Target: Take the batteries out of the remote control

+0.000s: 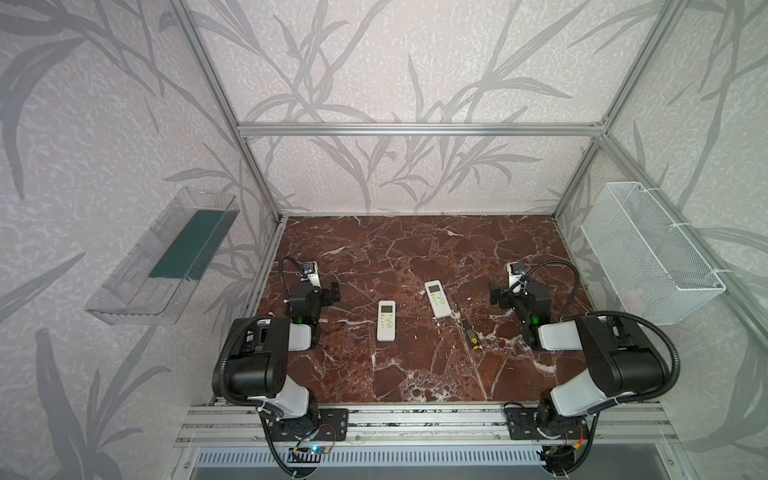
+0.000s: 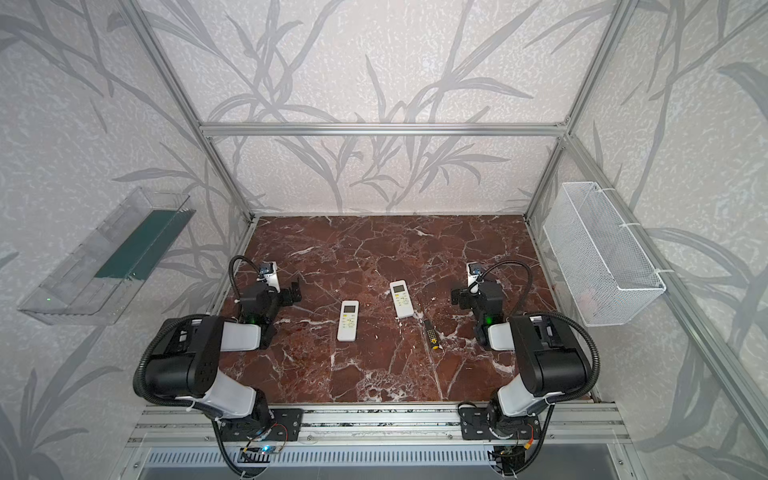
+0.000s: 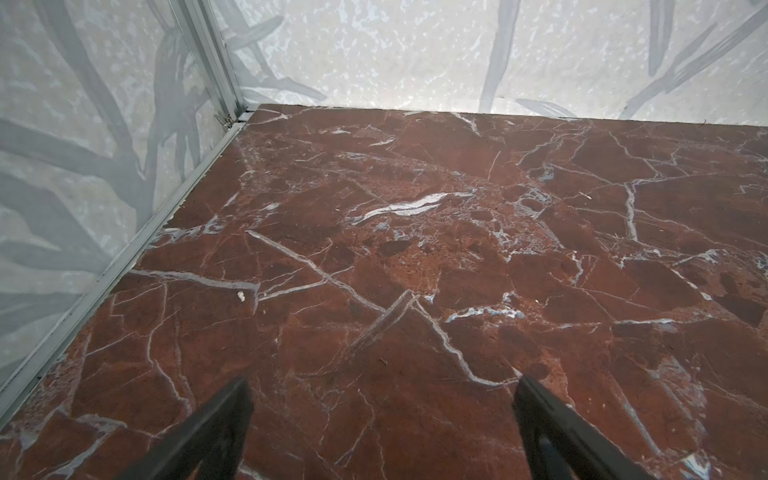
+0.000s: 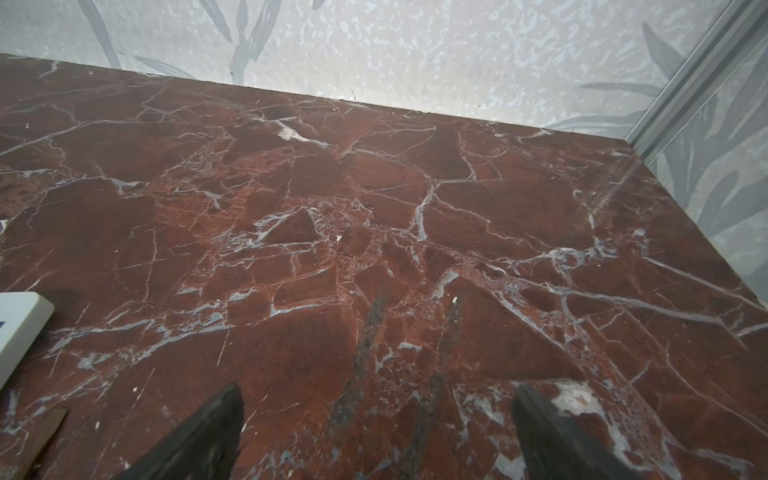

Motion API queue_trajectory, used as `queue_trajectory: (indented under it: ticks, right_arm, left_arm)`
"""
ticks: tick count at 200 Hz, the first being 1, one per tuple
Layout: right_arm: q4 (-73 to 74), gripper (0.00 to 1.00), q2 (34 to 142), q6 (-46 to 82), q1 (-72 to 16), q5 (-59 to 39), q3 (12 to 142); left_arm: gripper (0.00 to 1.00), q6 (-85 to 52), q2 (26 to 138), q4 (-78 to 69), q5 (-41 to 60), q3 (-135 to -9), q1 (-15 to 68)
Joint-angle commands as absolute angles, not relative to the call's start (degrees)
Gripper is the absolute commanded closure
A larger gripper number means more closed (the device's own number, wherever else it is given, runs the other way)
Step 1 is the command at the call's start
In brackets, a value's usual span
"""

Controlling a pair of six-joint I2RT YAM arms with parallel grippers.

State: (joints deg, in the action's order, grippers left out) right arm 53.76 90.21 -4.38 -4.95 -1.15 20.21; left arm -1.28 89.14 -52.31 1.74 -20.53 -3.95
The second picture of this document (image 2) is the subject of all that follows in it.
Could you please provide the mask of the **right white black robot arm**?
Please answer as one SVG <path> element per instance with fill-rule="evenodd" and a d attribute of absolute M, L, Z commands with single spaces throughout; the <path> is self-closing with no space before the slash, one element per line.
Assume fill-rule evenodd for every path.
<path fill-rule="evenodd" d="M 544 434 L 541 415 L 589 393 L 600 374 L 594 340 L 578 322 L 559 312 L 511 316 L 502 312 L 501 286 L 473 283 L 451 292 L 451 303 L 475 315 L 476 332 L 488 348 L 511 352 L 517 374 L 481 408 L 457 406 L 465 440 L 513 440 L 531 447 Z"/>

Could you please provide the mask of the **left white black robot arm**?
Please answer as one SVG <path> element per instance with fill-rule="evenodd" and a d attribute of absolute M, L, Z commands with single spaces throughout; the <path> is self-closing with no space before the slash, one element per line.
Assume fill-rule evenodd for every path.
<path fill-rule="evenodd" d="M 164 321 L 139 360 L 134 392 L 154 405 L 202 412 L 222 442 L 296 441 L 303 411 L 270 408 L 262 390 L 220 369 L 220 357 L 267 348 L 279 310 L 301 299 L 297 281 L 281 289 L 261 282 L 248 288 L 244 323 L 208 314 Z"/>

